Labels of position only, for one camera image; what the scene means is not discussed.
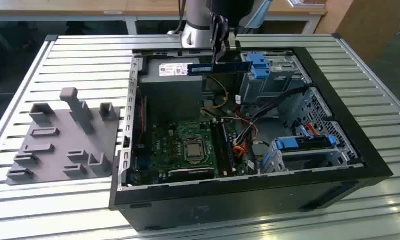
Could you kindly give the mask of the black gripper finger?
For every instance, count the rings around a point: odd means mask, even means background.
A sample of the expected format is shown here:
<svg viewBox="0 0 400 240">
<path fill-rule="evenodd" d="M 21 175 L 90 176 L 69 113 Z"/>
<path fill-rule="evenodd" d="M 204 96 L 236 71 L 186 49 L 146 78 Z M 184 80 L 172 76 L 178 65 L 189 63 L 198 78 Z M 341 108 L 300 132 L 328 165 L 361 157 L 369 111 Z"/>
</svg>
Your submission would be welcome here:
<svg viewBox="0 0 400 240">
<path fill-rule="evenodd" d="M 236 28 L 226 18 L 221 18 L 221 52 L 225 54 L 236 47 Z"/>
<path fill-rule="evenodd" d="M 225 47 L 225 41 L 228 38 L 228 19 L 214 13 L 210 14 L 210 47 L 212 47 L 212 71 L 220 59 L 220 52 Z"/>
</svg>

